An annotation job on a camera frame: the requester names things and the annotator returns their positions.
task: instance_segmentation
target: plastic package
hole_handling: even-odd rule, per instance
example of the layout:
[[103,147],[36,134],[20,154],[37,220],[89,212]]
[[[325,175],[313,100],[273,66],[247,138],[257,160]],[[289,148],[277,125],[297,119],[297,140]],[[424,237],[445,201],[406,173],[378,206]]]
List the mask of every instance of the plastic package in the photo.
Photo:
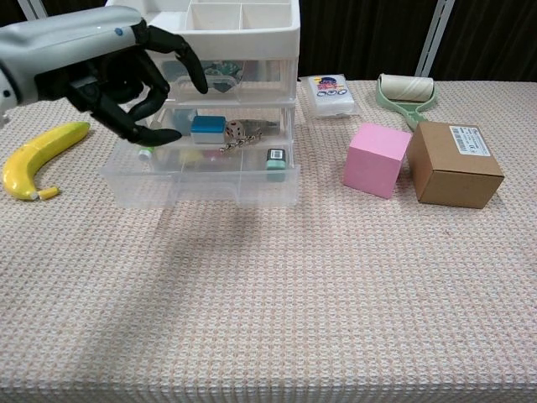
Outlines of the plastic package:
[[314,116],[358,115],[362,112],[354,101],[343,75],[301,77]]

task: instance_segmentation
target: toy banana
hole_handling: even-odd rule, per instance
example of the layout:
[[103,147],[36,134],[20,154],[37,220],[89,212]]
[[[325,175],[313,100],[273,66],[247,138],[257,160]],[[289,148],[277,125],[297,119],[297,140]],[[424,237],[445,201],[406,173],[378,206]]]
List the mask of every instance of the toy banana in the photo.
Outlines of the toy banana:
[[90,124],[67,123],[32,139],[17,149],[3,166],[3,187],[21,200],[50,199],[60,193],[56,186],[38,191],[34,175],[46,162],[78,143],[87,135]]

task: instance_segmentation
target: robotic hand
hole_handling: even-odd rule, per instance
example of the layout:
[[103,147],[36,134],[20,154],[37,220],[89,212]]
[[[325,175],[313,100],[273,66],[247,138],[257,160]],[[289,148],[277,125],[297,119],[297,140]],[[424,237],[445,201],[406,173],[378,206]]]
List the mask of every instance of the robotic hand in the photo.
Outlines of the robotic hand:
[[[8,109],[66,97],[132,143],[151,147],[180,139],[175,130],[136,124],[157,112],[169,92],[145,50],[175,52],[196,89],[207,93],[201,63],[186,41],[148,26],[133,8],[94,8],[0,28],[0,128]],[[119,107],[136,99],[143,85],[149,88],[144,100],[128,113]]]

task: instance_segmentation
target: table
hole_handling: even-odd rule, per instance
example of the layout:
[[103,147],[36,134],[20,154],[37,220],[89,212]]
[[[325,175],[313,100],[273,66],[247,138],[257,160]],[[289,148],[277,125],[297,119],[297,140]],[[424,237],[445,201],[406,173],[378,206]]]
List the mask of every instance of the table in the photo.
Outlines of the table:
[[[360,123],[407,130],[350,88],[361,117],[313,119],[299,86],[300,203],[114,206],[99,175],[116,137],[0,193],[0,400],[534,401],[537,83],[437,82],[429,120],[475,123],[505,181],[483,210],[341,184]],[[67,102],[16,109],[0,160],[60,123]]]

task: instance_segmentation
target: pink cube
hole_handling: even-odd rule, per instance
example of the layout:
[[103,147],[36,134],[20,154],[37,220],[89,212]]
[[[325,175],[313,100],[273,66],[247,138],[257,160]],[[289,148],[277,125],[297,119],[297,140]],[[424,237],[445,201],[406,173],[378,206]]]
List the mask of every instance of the pink cube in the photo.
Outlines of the pink cube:
[[391,198],[411,137],[393,128],[362,124],[348,150],[343,184]]

